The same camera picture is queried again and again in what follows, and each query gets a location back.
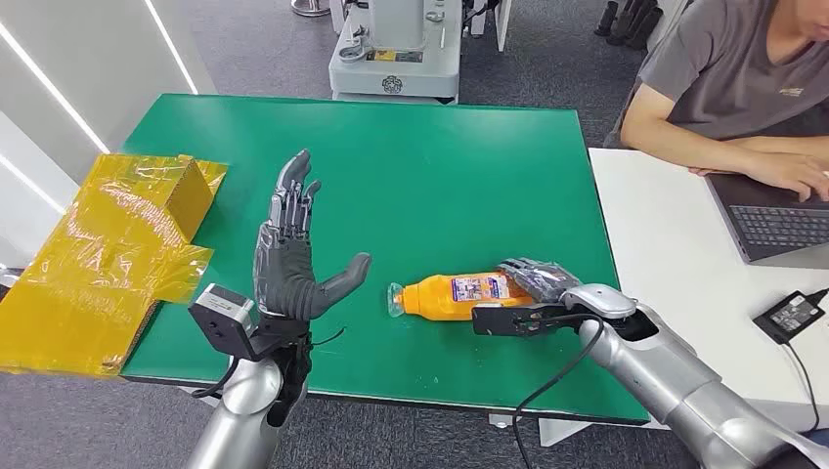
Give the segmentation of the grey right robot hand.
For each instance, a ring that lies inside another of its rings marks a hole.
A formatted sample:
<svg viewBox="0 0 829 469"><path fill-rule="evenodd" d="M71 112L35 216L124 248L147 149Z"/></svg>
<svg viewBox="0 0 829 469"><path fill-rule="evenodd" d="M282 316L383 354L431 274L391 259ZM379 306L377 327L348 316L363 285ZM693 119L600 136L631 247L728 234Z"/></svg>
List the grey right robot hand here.
<svg viewBox="0 0 829 469"><path fill-rule="evenodd" d="M497 268L527 292L536 303L561 304L564 293L581 285L581 281L554 262L522 258L508 258Z"/></svg>

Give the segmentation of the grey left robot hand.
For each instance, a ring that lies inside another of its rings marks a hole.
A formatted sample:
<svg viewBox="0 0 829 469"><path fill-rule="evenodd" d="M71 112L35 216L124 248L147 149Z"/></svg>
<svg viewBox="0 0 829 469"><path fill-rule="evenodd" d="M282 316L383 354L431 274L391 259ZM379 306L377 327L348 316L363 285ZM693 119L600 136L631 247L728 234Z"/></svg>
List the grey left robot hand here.
<svg viewBox="0 0 829 469"><path fill-rule="evenodd" d="M322 183L306 182L310 160L310 152L303 149L283 166L268 216L258 230L253 293L258 310L266 316L316 320L361 286L371 265L371 255L360 252L341 273L325 281L316 279L310 228Z"/></svg>

